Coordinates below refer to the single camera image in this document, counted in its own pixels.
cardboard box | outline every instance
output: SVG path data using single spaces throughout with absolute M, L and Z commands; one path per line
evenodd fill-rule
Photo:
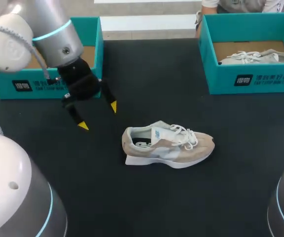
M 238 51 L 284 52 L 284 13 L 206 15 L 199 48 L 210 94 L 284 92 L 284 63 L 218 64 Z
M 104 41 L 99 17 L 73 17 L 72 23 L 84 45 L 82 58 L 89 64 L 93 73 L 102 78 Z M 51 78 L 59 74 L 56 68 L 48 69 Z M 16 90 L 15 84 L 29 85 L 27 90 Z M 61 99 L 68 90 L 61 80 L 48 85 L 35 57 L 30 64 L 17 73 L 0 73 L 0 99 Z

teal box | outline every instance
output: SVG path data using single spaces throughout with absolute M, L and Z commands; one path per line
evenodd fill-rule
M 218 65 L 213 48 L 214 42 L 271 40 L 284 43 L 284 13 L 204 16 L 199 48 L 210 94 L 284 92 L 284 63 Z
M 93 73 L 102 78 L 104 41 L 99 17 L 73 17 L 72 23 L 84 46 L 95 47 Z M 59 74 L 56 68 L 48 68 L 51 78 Z M 30 88 L 16 91 L 15 83 L 23 83 Z M 68 90 L 64 82 L 48 85 L 43 76 L 42 69 L 23 69 L 17 73 L 0 73 L 0 99 L 61 99 Z

shoe sole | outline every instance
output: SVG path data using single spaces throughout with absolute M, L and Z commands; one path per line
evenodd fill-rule
M 210 156 L 211 153 L 212 152 L 210 152 L 210 154 L 208 154 L 207 156 L 201 159 L 197 159 L 191 162 L 174 162 L 171 160 L 160 159 L 160 158 L 132 157 L 132 156 L 127 155 L 126 165 L 148 165 L 148 164 L 153 164 L 153 163 L 162 163 L 162 164 L 169 165 L 171 168 L 174 168 L 174 169 L 182 169 L 182 168 L 190 167 L 194 164 L 198 164 L 199 162 L 202 162 L 208 156 Z

shoe insole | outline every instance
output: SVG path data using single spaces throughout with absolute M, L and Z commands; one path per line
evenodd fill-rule
M 150 138 L 132 138 L 133 144 L 136 145 L 137 147 L 141 148 L 148 148 L 151 146 L 151 139 Z

sneaker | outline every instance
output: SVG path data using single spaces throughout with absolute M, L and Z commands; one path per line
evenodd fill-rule
M 284 63 L 284 53 L 269 49 L 262 53 L 244 52 L 234 53 L 220 61 L 222 65 L 249 63 Z
M 207 134 L 158 121 L 146 127 L 128 127 L 122 135 L 122 147 L 127 165 L 164 163 L 179 169 L 207 158 L 214 142 Z

